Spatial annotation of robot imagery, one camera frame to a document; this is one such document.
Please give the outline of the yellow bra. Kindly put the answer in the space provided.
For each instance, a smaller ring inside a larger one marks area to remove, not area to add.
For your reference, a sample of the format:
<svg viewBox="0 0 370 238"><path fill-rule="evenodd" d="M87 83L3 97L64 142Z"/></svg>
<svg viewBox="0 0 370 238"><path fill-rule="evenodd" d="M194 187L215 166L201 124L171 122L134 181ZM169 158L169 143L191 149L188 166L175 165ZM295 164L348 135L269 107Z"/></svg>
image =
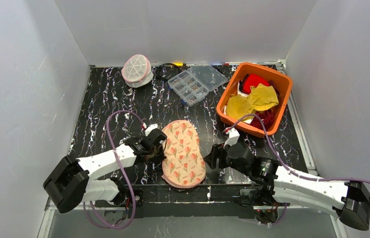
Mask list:
<svg viewBox="0 0 370 238"><path fill-rule="evenodd" d="M251 93L248 94L247 103L244 105L246 111L242 115L229 116L234 119L240 119L242 116L255 113L257 111L266 111L279 104L278 96L275 89L272 86L259 85L256 88L251 89Z"/></svg>

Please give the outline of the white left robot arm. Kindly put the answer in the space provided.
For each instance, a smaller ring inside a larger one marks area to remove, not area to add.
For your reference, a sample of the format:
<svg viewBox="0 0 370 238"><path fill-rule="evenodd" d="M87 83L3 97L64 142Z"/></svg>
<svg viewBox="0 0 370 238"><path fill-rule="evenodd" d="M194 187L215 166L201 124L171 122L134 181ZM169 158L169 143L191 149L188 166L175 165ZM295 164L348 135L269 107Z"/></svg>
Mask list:
<svg viewBox="0 0 370 238"><path fill-rule="evenodd" d="M45 179L43 188L60 213L89 201L130 205L138 191L128 186L126 178L101 177L145 162L162 152L166 142L166 134L153 124L144 136L129 138L115 149L82 158L67 155Z"/></svg>

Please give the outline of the white round mesh laundry bag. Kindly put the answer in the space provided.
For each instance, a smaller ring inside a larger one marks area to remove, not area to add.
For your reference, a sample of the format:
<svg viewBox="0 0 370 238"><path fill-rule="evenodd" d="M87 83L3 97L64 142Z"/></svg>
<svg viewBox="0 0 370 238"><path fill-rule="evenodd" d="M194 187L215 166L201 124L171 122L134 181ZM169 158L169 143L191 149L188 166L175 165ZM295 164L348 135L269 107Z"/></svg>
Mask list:
<svg viewBox="0 0 370 238"><path fill-rule="evenodd" d="M121 69L125 83L131 88L139 88L153 80L153 72L148 58L144 55L133 55Z"/></svg>

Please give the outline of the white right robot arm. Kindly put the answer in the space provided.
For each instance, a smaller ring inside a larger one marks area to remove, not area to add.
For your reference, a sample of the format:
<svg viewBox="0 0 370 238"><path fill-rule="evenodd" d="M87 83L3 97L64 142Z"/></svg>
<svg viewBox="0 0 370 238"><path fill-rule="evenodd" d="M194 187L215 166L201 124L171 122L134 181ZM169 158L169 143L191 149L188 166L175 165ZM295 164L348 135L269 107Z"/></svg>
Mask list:
<svg viewBox="0 0 370 238"><path fill-rule="evenodd" d="M370 192L362 181L324 181L301 171L291 173L277 159L257 157L244 144L215 144L204 157L211 169L233 168L258 186L258 195L277 203L300 205L338 218L360 231L369 230Z"/></svg>

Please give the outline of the floral mesh laundry bag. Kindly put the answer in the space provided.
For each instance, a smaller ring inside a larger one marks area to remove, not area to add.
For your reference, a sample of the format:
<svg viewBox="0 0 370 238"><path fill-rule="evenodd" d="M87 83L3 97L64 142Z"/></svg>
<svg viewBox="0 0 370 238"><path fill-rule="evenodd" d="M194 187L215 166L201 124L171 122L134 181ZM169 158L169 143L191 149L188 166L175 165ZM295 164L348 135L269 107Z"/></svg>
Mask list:
<svg viewBox="0 0 370 238"><path fill-rule="evenodd" d="M187 120L176 120L162 132L167 136L162 178L172 187L180 189L199 185L206 178L206 164L195 127Z"/></svg>

